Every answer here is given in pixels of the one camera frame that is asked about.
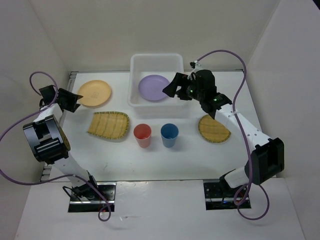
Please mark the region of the purple plastic plate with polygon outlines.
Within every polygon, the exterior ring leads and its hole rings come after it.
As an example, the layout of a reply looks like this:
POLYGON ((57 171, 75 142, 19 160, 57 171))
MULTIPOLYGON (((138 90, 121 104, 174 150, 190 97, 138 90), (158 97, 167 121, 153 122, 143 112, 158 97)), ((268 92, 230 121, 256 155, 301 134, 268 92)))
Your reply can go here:
POLYGON ((169 84, 169 80, 161 75, 147 75, 138 84, 138 91, 142 98, 148 101, 161 101, 167 97, 163 89, 169 84))

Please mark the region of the yellow plastic plate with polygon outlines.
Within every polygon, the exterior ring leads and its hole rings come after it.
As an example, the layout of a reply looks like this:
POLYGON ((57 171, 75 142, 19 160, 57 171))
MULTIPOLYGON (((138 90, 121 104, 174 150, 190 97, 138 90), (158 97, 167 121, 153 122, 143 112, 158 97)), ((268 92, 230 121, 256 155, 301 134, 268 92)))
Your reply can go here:
POLYGON ((98 107, 108 101, 112 93, 110 85, 103 80, 91 80, 83 84, 77 94, 79 103, 86 107, 98 107))

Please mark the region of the round bamboo tray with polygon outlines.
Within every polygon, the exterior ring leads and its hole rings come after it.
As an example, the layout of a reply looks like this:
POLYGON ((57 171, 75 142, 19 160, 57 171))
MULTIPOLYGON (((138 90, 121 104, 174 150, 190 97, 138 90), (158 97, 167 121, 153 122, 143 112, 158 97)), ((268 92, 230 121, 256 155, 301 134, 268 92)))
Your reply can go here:
POLYGON ((204 115, 197 124, 199 134, 209 143, 220 144, 227 141, 231 132, 208 114, 204 115))

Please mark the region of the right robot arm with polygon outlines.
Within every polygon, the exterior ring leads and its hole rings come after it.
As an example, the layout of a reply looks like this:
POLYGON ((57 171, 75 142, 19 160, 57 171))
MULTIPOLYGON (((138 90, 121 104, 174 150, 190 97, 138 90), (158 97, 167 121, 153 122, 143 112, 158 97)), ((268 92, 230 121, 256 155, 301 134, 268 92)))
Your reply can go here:
POLYGON ((249 154, 245 166, 231 170, 219 178, 219 191, 229 197, 245 184, 260 185, 285 168, 285 146, 281 139, 264 134, 239 113, 232 101, 217 91, 215 76, 210 70, 190 75, 176 73, 163 93, 180 100, 199 101, 202 110, 243 140, 249 154))

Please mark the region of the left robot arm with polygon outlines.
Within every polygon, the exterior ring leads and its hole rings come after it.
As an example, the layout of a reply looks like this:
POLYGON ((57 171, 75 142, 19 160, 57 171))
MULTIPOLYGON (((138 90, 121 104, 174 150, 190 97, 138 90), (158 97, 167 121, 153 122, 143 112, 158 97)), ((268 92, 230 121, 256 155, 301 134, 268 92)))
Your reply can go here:
POLYGON ((60 119, 64 111, 75 112, 81 95, 49 85, 39 89, 42 99, 41 113, 31 123, 23 126, 23 132, 30 149, 40 163, 57 168, 71 182, 71 192, 79 200, 94 200, 99 197, 100 188, 94 177, 83 169, 69 153, 71 145, 65 135, 60 119))

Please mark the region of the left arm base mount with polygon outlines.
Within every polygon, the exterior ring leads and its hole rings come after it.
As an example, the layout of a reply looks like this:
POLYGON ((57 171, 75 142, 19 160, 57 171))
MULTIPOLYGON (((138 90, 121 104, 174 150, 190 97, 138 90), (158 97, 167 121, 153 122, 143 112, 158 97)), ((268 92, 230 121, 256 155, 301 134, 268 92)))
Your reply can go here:
MULTIPOLYGON (((116 186, 115 182, 98 182, 98 190, 104 195, 110 204, 111 212, 115 210, 116 186)), ((76 195, 71 187, 63 186, 63 191, 69 197, 68 212, 69 213, 98 213, 106 203, 99 195, 94 193, 93 196, 86 198, 76 195)))

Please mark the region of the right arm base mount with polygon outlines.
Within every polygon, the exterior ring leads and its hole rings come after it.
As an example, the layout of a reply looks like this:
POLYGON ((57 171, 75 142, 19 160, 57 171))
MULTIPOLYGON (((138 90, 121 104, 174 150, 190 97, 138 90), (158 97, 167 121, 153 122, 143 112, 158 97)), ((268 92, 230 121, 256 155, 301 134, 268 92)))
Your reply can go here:
POLYGON ((207 211, 237 209, 234 196, 239 189, 223 191, 218 179, 203 180, 205 207, 207 211))

